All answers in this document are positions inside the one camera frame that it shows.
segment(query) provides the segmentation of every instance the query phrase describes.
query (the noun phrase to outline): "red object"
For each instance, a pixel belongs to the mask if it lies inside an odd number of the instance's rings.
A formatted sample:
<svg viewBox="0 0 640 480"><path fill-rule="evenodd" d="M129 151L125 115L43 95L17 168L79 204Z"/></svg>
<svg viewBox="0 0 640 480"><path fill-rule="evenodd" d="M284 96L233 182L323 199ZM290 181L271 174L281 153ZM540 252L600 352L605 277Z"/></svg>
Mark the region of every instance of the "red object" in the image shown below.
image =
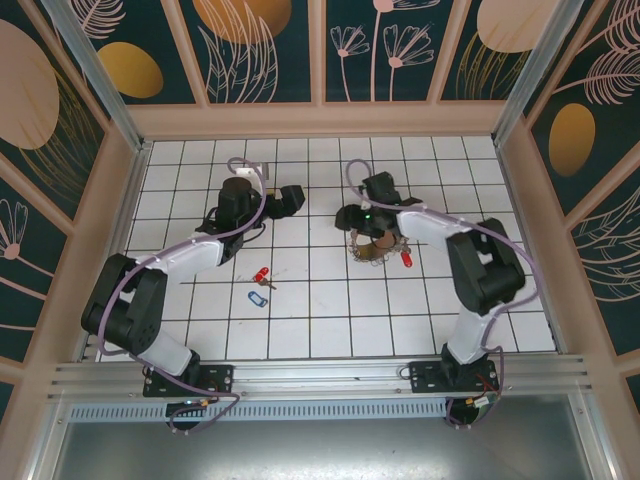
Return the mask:
<svg viewBox="0 0 640 480"><path fill-rule="evenodd" d="M411 260L411 255L408 252L402 252L400 257L402 257L402 263L404 263L405 267L413 267L413 260Z"/></svg>

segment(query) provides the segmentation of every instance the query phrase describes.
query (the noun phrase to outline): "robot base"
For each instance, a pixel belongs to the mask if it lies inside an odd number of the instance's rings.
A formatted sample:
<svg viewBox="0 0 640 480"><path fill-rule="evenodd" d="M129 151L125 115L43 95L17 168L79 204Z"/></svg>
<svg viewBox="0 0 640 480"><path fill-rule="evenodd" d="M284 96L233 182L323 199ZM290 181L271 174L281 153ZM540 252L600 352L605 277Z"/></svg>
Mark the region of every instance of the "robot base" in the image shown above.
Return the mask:
<svg viewBox="0 0 640 480"><path fill-rule="evenodd" d="M442 359L430 362L409 363L409 378L413 393L456 393L485 390L482 379L498 390L498 375L493 361L485 355L468 365L460 365L442 348Z"/></svg>
<svg viewBox="0 0 640 480"><path fill-rule="evenodd" d="M193 398L202 397L197 393L178 387L156 372L144 371L144 388L142 396L146 398ZM211 392L231 392L233 385L233 365L201 365L198 379L193 385L196 388Z"/></svg>

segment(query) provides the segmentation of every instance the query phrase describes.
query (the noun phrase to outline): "grid floor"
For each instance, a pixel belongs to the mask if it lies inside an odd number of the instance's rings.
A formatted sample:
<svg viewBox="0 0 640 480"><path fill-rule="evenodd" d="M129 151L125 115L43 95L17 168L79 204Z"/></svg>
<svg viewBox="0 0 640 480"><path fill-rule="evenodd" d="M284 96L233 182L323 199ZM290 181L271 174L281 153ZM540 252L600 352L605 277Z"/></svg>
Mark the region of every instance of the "grid floor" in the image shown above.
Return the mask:
<svg viewBox="0 0 640 480"><path fill-rule="evenodd" d="M127 254L155 252L187 238L217 204L229 176L225 163L233 156L269 163L268 186L300 184L307 201L292 218L268 220L265 233L224 266L168 290L162 328L203 360L440 351L460 307L448 259L413 243L411 268L399 255L381 266L354 261L344 233L333 226L342 205L359 203L342 175L350 159L372 160L376 172L390 172L403 198L412 195L470 221L498 218L510 238L522 240L489 137L156 142ZM265 266L277 290L253 283ZM532 285L527 276L520 296ZM251 303L252 290L268 305ZM540 301L503 315L489 345L506 352L555 350Z"/></svg>

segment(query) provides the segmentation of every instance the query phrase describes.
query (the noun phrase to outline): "black mounting plate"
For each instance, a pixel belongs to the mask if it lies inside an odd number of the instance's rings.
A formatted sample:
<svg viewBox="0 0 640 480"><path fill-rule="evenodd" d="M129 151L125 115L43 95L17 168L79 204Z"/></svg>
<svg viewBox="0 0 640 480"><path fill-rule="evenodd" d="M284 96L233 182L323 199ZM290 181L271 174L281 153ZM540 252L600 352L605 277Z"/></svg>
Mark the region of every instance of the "black mounting plate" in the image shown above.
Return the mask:
<svg viewBox="0 0 640 480"><path fill-rule="evenodd" d="M413 393L480 392L484 385L476 374L481 375L495 390L498 390L496 366L491 360L474 362L473 370L460 377L455 385L449 385L441 371L440 360L409 363L409 379Z"/></svg>
<svg viewBox="0 0 640 480"><path fill-rule="evenodd" d="M197 393L185 390L170 382L160 374L149 369L144 371L142 396L146 398L201 397ZM201 365L200 380L196 388L212 392L231 392L233 385L233 365Z"/></svg>

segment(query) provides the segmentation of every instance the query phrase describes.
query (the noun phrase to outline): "blue object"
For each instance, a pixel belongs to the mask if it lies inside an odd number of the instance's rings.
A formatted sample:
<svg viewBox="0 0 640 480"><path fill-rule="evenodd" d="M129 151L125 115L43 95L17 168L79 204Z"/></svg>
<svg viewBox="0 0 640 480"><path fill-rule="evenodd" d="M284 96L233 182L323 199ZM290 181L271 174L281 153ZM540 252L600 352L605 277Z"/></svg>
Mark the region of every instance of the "blue object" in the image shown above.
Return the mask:
<svg viewBox="0 0 640 480"><path fill-rule="evenodd" d="M249 292L249 300L251 300L260 308L264 307L267 303L269 303L269 301L266 298L262 298L260 295L258 295L257 292L254 292L253 290Z"/></svg>

